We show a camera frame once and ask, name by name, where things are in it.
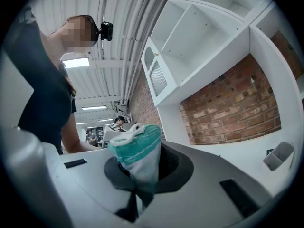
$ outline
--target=brick wall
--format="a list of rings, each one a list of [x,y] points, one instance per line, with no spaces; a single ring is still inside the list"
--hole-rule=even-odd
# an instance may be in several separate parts
[[[158,125],[161,128],[161,138],[165,139],[161,121],[158,116],[157,109],[154,106],[152,95],[143,69],[140,71],[129,110],[132,114],[132,119],[134,122]]]
[[[271,40],[298,78],[303,67],[291,45],[280,32]],[[281,129],[272,88],[250,54],[181,102],[180,111],[192,144],[239,142]]]

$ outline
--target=fluorescent light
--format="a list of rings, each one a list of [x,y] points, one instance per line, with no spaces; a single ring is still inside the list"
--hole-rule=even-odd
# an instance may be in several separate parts
[[[62,62],[66,65],[66,68],[90,66],[89,58],[87,57],[65,60]]]
[[[113,119],[99,120],[99,122],[112,121]]]
[[[105,105],[101,106],[92,106],[92,107],[82,107],[83,110],[96,110],[96,109],[106,109]]]

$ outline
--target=brown hair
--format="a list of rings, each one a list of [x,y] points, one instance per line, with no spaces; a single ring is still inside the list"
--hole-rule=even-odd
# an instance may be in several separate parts
[[[91,25],[91,41],[93,42],[93,45],[95,45],[98,41],[98,37],[99,37],[99,34],[98,34],[98,28],[97,28],[97,25],[95,24],[93,18],[90,16],[90,15],[77,15],[77,16],[71,16],[69,17],[66,22],[62,25],[64,26],[66,23],[68,23],[69,21],[71,21],[72,19],[77,19],[77,18],[85,18],[86,19],[86,23]],[[73,87],[72,85],[72,81],[71,79],[68,77],[68,74],[67,74],[67,70],[65,68],[65,65],[64,63],[62,63],[60,66],[59,66],[59,69],[61,71],[61,73],[63,74],[63,76],[66,78],[66,81],[69,85],[69,90],[70,90],[70,93],[73,97],[75,97],[76,95],[76,90],[75,88]]]

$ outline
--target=woman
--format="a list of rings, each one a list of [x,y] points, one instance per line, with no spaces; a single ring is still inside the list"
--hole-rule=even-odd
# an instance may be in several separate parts
[[[124,117],[123,116],[119,116],[115,119],[113,127],[120,127],[122,128],[124,124]]]
[[[19,127],[53,144],[62,154],[96,150],[80,142],[74,112],[75,89],[61,61],[63,55],[81,52],[98,40],[98,28],[90,16],[70,17],[51,35],[39,30],[31,8],[25,8],[9,30],[4,48],[19,72],[34,89]]]
[[[88,142],[89,144],[95,147],[98,147],[98,138],[95,133],[92,132],[91,129],[86,130],[86,138],[85,142]]]

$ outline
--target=black camera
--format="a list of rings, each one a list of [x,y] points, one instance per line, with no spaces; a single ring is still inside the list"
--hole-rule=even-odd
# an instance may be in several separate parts
[[[113,24],[109,22],[102,22],[98,33],[100,34],[101,40],[111,41],[113,35]]]

